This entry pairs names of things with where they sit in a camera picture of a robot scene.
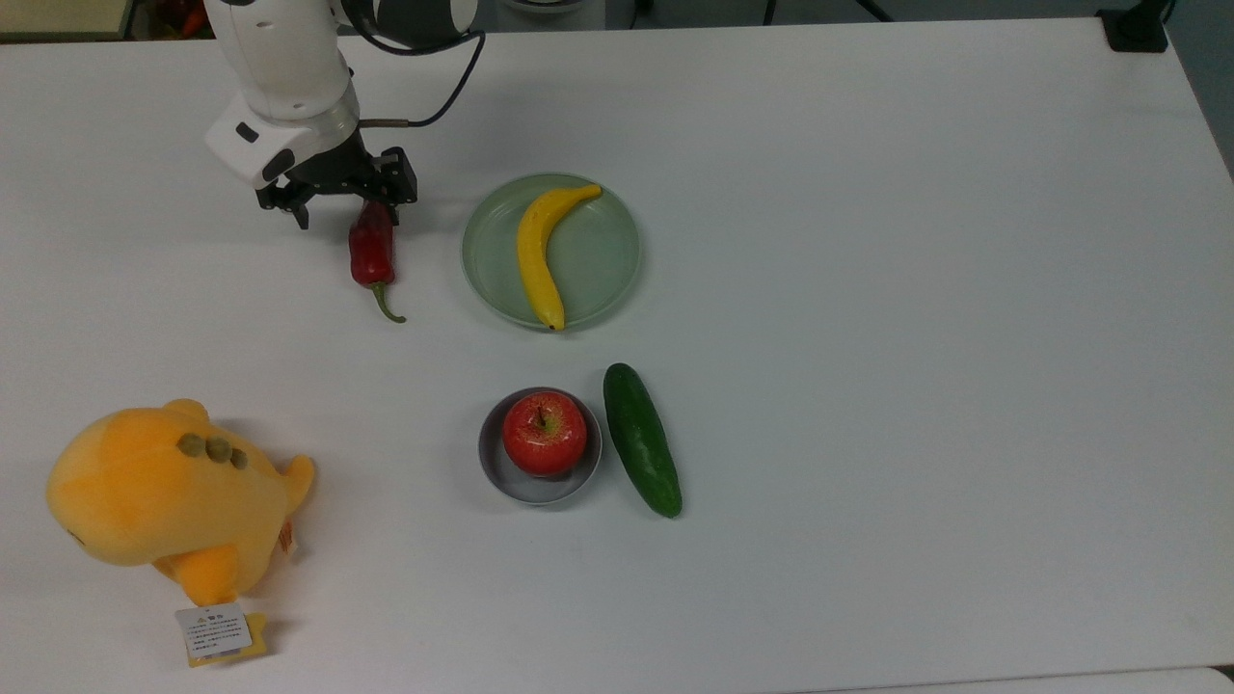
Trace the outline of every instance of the yellow plush toy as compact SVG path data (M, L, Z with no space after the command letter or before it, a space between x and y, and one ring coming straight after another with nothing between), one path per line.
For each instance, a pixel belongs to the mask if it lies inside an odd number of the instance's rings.
M79 433L47 483L52 515L91 557L152 563L199 606L262 578L312 484L296 456L280 474L194 400L121 410Z

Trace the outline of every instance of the green cucumber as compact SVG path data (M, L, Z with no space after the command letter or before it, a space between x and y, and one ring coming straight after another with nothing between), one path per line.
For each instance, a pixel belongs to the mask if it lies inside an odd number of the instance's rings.
M664 425L643 379L628 364L617 363L605 372L605 415L634 489L653 511L676 517L681 512L681 487Z

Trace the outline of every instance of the banana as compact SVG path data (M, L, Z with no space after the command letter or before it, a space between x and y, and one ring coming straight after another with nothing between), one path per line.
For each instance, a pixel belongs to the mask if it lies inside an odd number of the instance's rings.
M565 309L557 283L548 272L548 237L557 224L579 203L597 198L598 185L554 188L537 198L518 222L518 274L532 311L549 330L565 328Z

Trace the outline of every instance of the plush toy tail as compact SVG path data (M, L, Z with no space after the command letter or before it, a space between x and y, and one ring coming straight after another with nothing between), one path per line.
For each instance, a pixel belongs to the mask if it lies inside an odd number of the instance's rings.
M308 494L308 488L312 487L312 478L315 475L312 467L312 458L308 456L296 456L291 458L291 463L288 466L286 472L283 473L284 483L288 488L288 515L290 516L300 503L305 500Z

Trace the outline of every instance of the black cable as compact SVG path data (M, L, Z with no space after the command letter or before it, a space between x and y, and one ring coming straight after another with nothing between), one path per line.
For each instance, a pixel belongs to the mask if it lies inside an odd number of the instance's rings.
M655 0L634 0L634 16L629 19L629 28L634 28L638 17L652 14L652 9L654 7Z
M343 14L347 15L347 21L352 22L352 28L355 30L355 33L363 36L364 40L371 43L373 46L376 46L378 48L385 51L386 53L391 53L394 56L432 56L433 53L449 51L455 46L466 43L468 41L471 41L478 36L480 37L481 46L484 44L484 32L475 30L475 31L468 31L466 33L463 33L462 36L454 38L453 41L448 41L445 43L442 43L441 46L432 46L429 48L405 48L402 46L394 46L379 40L376 36L373 35L373 28L369 27L365 17L355 7L355 0L343 0L341 5L343 5Z
M893 22L893 21L896 21L896 20L891 19L891 15L888 15L887 12L884 12L882 7L880 7L879 4L875 2L874 0L856 0L856 4L861 5L861 7L866 12L870 12L871 15L874 15L874 19L879 20L880 22Z
M342 5L343 5L343 12L347 15L347 19L352 22L352 28L354 28L357 33L363 36L364 40L371 43L373 46L376 46L381 51L385 51L386 53L392 53L395 56L429 56L432 53L448 51L450 48L454 48L455 46L462 46L468 41L476 40L475 52L471 53L471 61L468 62L466 68L463 70L463 77L459 78L459 83L454 85L454 91L450 93L449 98L445 99L445 102L442 104L442 107L438 109L436 114L421 121L411 121L401 119L362 119L359 126L360 127L424 127L433 125L442 116L444 116L445 111L449 111L450 106L454 105L454 101L459 98L459 94L463 93L463 88L466 86L468 78L471 77L471 70L475 69L475 64L480 61L480 51L484 51L485 33L480 30L468 31L466 33L463 33L462 36L459 36L453 41L449 41L441 46L433 46L432 48L402 48L399 46L391 46L384 41L378 40L378 37L373 35L373 30L368 27L368 25L364 21L364 17L359 15L359 12L355 10L352 2L344 0Z
M480 59L480 51L484 49L485 35L482 31L468 32L464 33L463 36L468 41L470 41L471 38L479 38L479 43L475 44L475 52L471 53L471 61L466 64L466 69L463 70L463 77L460 77L459 83L454 85L454 91L450 93L449 98L445 100L444 104L442 104L442 107L438 109L436 114L428 116L422 121L408 121L401 119L362 119L360 127L424 127L433 125L442 116L444 116L445 111L449 111L450 106L454 105L454 100L458 99L459 94L463 93L463 88L466 86L466 80L469 77L471 77L471 70L475 69L475 64Z
M856 0L856 4L861 5L863 10L874 15L874 19L879 20L880 22L896 21L891 19L891 15L884 12L882 7L880 7L874 0ZM763 10L763 26L769 26L771 23L771 20L774 19L775 19L775 0L768 0L766 9Z

